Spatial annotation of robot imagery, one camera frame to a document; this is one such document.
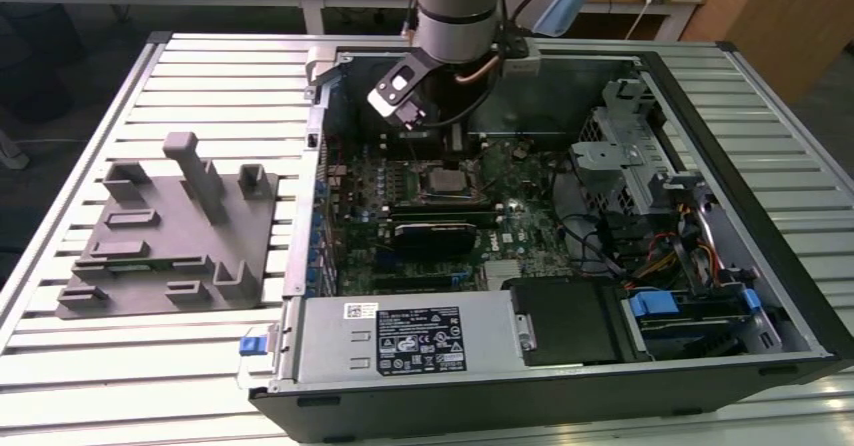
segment metal bracket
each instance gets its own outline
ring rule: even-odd
[[[534,336],[531,317],[527,314],[516,314],[516,331],[519,333],[522,351],[534,351],[536,349],[536,336]]]
[[[655,104],[655,96],[639,79],[611,81],[602,91],[605,104],[611,114],[642,114]]]
[[[687,192],[706,184],[703,175],[697,172],[665,174],[653,176],[649,188],[653,194],[653,207],[666,208],[670,206],[670,196],[675,192]]]
[[[519,56],[512,56],[508,52],[504,60],[503,76],[538,76],[539,68],[543,62],[543,55],[539,52],[534,38],[515,38],[520,41]]]
[[[614,171],[643,164],[643,157],[631,146],[605,141],[575,143],[573,153],[578,158],[579,168],[590,171]]]
[[[310,88],[318,88],[330,80],[338,78],[340,71],[336,68],[338,49],[330,46],[312,46],[308,48],[306,60],[306,80]]]

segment warning label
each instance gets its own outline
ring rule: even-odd
[[[383,376],[466,371],[459,308],[376,311],[376,358]]]

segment blue tab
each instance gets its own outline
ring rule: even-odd
[[[641,291],[629,300],[629,305],[635,317],[679,312],[677,300],[667,291]]]
[[[247,336],[244,338],[240,338],[240,356],[264,356],[266,354],[266,336]]]
[[[745,288],[742,291],[742,296],[745,297],[745,301],[747,302],[747,307],[750,311],[758,313],[762,311],[762,301],[759,300],[759,295],[753,289]]]

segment red wire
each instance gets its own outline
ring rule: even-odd
[[[658,240],[669,238],[670,236],[675,236],[675,235],[677,233],[659,233],[655,235],[655,237],[653,238],[653,241],[650,242],[649,254],[646,255],[647,262],[653,261],[653,253],[655,252],[655,244],[658,243]]]

